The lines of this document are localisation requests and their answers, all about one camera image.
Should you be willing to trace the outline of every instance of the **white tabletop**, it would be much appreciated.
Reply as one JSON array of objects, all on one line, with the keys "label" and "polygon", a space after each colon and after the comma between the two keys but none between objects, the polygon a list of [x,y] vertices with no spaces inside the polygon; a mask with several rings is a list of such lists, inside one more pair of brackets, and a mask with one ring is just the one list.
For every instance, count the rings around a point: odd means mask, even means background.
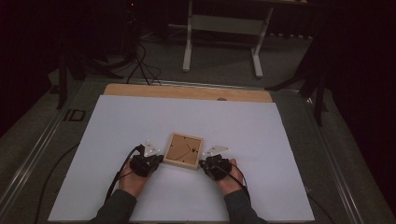
[{"label": "white tabletop", "polygon": [[[229,147],[223,157],[237,159],[260,217],[314,220],[276,104],[101,96],[49,221],[95,217],[128,153],[150,140],[163,154],[172,133],[204,138],[203,151]],[[201,169],[161,164],[131,220],[227,221],[228,214],[218,187]]]}]

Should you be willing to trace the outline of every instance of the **dark sleeve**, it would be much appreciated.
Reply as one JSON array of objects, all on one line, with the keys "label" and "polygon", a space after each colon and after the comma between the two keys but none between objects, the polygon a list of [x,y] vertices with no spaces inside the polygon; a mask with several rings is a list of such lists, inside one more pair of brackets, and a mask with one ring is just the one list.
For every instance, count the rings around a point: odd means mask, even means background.
[{"label": "dark sleeve", "polygon": [[134,196],[123,190],[116,189],[106,203],[99,209],[96,217],[88,223],[128,223],[135,205],[136,198]]},{"label": "dark sleeve", "polygon": [[243,190],[237,190],[224,196],[231,224],[262,224],[267,223],[257,216],[251,207],[248,196]]}]

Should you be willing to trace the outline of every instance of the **hand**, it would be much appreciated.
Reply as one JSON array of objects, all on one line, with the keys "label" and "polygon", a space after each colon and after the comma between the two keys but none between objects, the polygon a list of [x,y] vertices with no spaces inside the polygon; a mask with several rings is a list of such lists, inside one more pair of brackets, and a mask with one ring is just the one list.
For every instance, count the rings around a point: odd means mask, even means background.
[{"label": "hand", "polygon": [[[244,177],[242,176],[241,172],[239,172],[239,170],[234,167],[234,166],[236,166],[236,160],[235,159],[230,159],[230,163],[233,165],[232,166],[233,168],[231,169],[230,175],[232,175],[239,182],[242,183]],[[241,186],[239,186],[239,184],[236,183],[235,180],[233,180],[232,178],[230,178],[227,175],[223,179],[216,181],[216,183],[220,187],[223,195],[227,195],[229,193],[232,193],[234,191],[242,189]]]},{"label": "hand", "polygon": [[130,162],[131,159],[128,160],[126,166],[120,174],[120,176],[123,177],[120,179],[119,189],[122,189],[137,198],[142,193],[146,182],[149,180],[149,177],[142,177],[136,175],[135,173],[131,173],[132,169],[129,165]]}]

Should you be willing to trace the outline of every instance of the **white stand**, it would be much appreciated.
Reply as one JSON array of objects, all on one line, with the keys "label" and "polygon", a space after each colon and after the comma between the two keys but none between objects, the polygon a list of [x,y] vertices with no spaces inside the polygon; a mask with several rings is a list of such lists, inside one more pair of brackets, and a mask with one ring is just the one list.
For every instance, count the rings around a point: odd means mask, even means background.
[{"label": "white stand", "polygon": [[257,35],[259,37],[259,40],[255,48],[251,50],[251,55],[253,59],[256,77],[262,77],[262,66],[260,64],[259,52],[262,47],[262,41],[265,38],[265,33],[267,31],[273,11],[273,7],[268,8],[267,15],[264,21],[194,15],[192,14],[192,0],[190,0],[189,17],[187,20],[187,45],[184,53],[183,71],[190,71],[192,47],[191,32],[192,29],[194,29],[242,35]]}]

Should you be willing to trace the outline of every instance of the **metal leg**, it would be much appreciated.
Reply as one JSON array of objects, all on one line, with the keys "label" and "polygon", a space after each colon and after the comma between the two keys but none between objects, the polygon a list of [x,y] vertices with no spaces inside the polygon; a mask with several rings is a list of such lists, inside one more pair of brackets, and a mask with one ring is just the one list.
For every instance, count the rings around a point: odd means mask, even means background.
[{"label": "metal leg", "polygon": [[190,62],[191,62],[191,20],[192,20],[192,0],[189,1],[189,17],[187,19],[187,45],[186,51],[184,52],[184,60],[183,60],[183,71],[190,71]]},{"label": "metal leg", "polygon": [[262,47],[262,41],[265,38],[265,33],[267,32],[268,24],[270,23],[271,15],[274,11],[273,7],[268,8],[267,15],[265,17],[265,21],[262,23],[262,30],[259,35],[259,42],[257,43],[255,48],[251,49],[251,56],[253,58],[254,71],[256,73],[256,77],[262,77],[262,65],[260,64],[259,52]]}]

